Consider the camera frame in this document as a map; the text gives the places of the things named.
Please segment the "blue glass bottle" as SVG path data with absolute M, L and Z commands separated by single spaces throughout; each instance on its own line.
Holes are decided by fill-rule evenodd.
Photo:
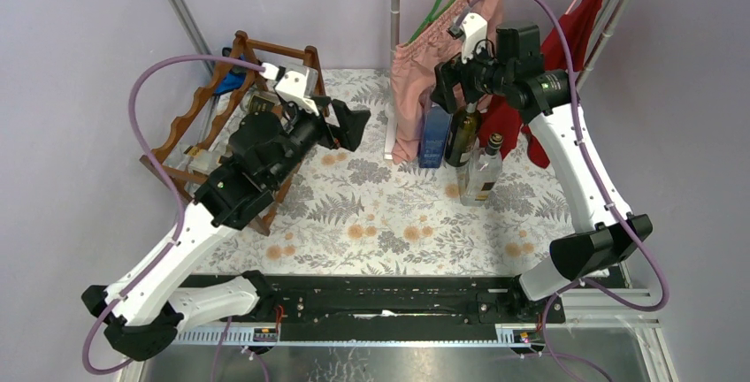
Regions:
M 429 103 L 425 109 L 417 163 L 420 168 L 439 168 L 443 161 L 445 145 L 452 116 L 438 104 Z

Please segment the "dark green wine bottle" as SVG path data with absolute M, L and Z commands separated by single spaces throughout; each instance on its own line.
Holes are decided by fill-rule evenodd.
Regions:
M 453 114 L 444 153 L 447 164 L 461 167 L 468 162 L 480 122 L 478 103 L 468 103 Z

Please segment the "brown wooden wine rack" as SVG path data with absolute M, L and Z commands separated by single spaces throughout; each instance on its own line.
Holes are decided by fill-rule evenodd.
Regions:
M 308 45 L 302 50 L 293 49 L 287 46 L 251 39 L 241 30 L 235 33 L 232 47 L 227 55 L 231 58 L 243 57 L 250 63 L 258 64 L 260 62 L 256 56 L 258 51 L 297 59 L 305 66 L 317 71 L 322 70 L 318 50 L 312 45 Z M 172 121 L 170 133 L 165 143 L 161 147 L 152 150 L 152 153 L 168 176 L 165 185 L 174 185 L 180 198 L 180 205 L 187 205 L 194 200 L 188 189 L 203 184 L 208 179 L 209 172 L 203 170 L 193 172 L 189 169 L 171 167 L 165 162 L 193 124 L 198 113 L 208 106 L 211 98 L 218 92 L 219 82 L 229 73 L 229 65 L 220 64 L 218 69 L 212 72 L 209 84 L 199 87 L 194 92 L 193 102 L 188 112 L 176 117 Z M 221 141 L 219 136 L 222 133 L 230 134 L 236 130 L 241 119 L 249 113 L 249 94 L 260 94 L 262 92 L 267 94 L 271 92 L 269 83 L 259 75 L 248 75 L 239 87 L 229 91 L 230 96 L 224 110 L 214 111 L 212 116 L 209 117 L 209 132 L 193 148 L 206 151 L 218 150 L 222 153 L 223 157 L 227 157 L 229 153 L 227 141 Z M 284 202 L 290 187 L 291 181 L 285 181 L 281 185 L 280 190 L 274 194 L 274 202 L 266 210 L 262 211 L 261 214 L 254 217 L 248 223 L 248 227 L 257 233 L 268 236 L 271 233 L 271 224 L 277 215 L 278 207 Z

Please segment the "clear slim glass bottle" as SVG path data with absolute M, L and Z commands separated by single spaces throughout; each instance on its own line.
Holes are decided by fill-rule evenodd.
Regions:
M 268 91 L 252 91 L 247 94 L 247 98 L 247 114 L 268 111 L 281 118 L 282 108 L 275 94 Z

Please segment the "clear bottle gold black label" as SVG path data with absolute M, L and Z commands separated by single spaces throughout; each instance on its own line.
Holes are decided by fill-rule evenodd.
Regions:
M 207 150 L 189 146 L 183 152 L 186 171 L 190 174 L 208 176 L 216 170 L 225 159 L 222 150 Z

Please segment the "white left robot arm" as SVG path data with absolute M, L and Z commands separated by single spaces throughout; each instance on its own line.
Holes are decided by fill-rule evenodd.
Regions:
M 316 146 L 356 150 L 371 118 L 327 96 L 292 118 L 251 112 L 228 140 L 230 155 L 196 189 L 173 229 L 128 274 L 89 286 L 82 300 L 110 346 L 130 360 L 158 355 L 181 333 L 231 317 L 268 318 L 274 292 L 259 271 L 213 286 L 186 288 L 193 269 L 218 243 L 242 231 L 276 202 L 291 173 Z

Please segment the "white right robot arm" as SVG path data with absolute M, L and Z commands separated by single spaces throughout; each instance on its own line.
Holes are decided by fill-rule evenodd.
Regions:
M 459 86 L 466 103 L 483 96 L 506 99 L 540 142 L 570 207 L 574 232 L 552 241 L 549 256 L 515 278 L 509 314 L 528 322 L 548 298 L 569 283 L 619 264 L 653 231 L 646 214 L 634 215 L 608 177 L 585 130 L 584 113 L 572 99 L 575 84 L 564 70 L 548 71 L 537 26 L 503 23 L 496 49 L 487 50 L 487 23 L 476 13 L 448 29 L 460 52 L 435 67 L 434 102 L 453 113 Z

